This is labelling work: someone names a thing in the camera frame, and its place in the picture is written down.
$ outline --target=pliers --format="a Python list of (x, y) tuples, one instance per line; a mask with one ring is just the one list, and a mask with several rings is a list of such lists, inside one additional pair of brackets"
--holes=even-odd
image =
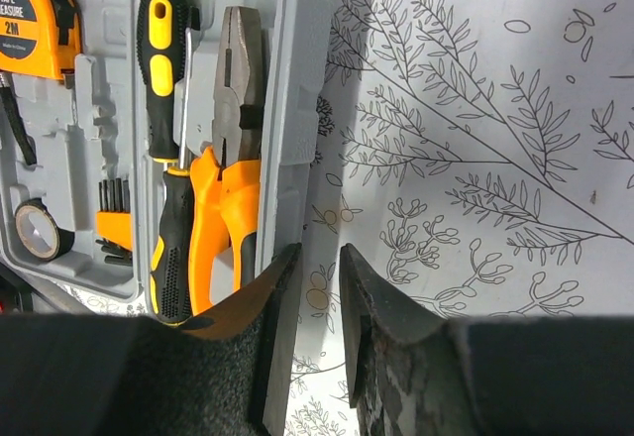
[(216, 66), (212, 146), (191, 165), (195, 206), (189, 294), (193, 315), (220, 300), (213, 295), (212, 267), (216, 256), (230, 246), (232, 291), (255, 279), (263, 120), (260, 13), (227, 7)]

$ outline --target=black tape roll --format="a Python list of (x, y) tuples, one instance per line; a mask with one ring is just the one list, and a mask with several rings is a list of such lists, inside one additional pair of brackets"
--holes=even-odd
[(75, 242), (75, 234), (57, 226), (40, 198), (21, 203), (15, 219), (20, 241), (29, 253), (43, 261), (68, 253)]

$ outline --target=pliers head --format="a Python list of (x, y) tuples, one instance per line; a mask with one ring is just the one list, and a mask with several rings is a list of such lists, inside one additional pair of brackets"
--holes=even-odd
[(263, 117), (260, 12), (248, 7), (227, 7), (216, 66), (212, 122), (214, 153), (222, 167), (260, 157)]

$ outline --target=tool tray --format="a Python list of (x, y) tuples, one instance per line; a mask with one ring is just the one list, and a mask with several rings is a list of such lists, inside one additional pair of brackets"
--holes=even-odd
[[(164, 197), (162, 166), (148, 156), (146, 88), (136, 57), (139, 1), (76, 0), (83, 53), (75, 59), (74, 89), (51, 79), (12, 74), (20, 114), (35, 142), (37, 165), (24, 163), (6, 117), (0, 125), (3, 262), (15, 272), (120, 301), (133, 300), (149, 289)], [(225, 7), (254, 7), (262, 16), (268, 81), (258, 274), (276, 251), (301, 240), (332, 7), (329, 0), (195, 2), (201, 9), (202, 37), (193, 60), (187, 146), (197, 155), (211, 142), (214, 71)], [(175, 91), (178, 104), (181, 84)], [(174, 109), (174, 123), (179, 124), (179, 108)], [(129, 180), (131, 267), (106, 264), (96, 243), (99, 182), (117, 177)], [(71, 251), (47, 263), (26, 250), (16, 231), (17, 207), (34, 198), (42, 199), (59, 228), (75, 234)]]

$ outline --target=yellow and black screwdriver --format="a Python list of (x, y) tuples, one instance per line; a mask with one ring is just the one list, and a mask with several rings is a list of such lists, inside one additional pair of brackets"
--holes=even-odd
[(185, 73), (188, 0), (141, 0), (137, 56), (146, 85), (149, 154), (157, 162), (178, 159), (173, 139), (174, 85)]
[(200, 12), (190, 7), (185, 25), (185, 68), (178, 164), (163, 173), (165, 204), (158, 223), (158, 243), (150, 279), (152, 306), (158, 320), (178, 325), (191, 317), (188, 286), (189, 245), (194, 221), (194, 192), (189, 176), (193, 160), (187, 148), (189, 80), (193, 61), (193, 31), (200, 30)]

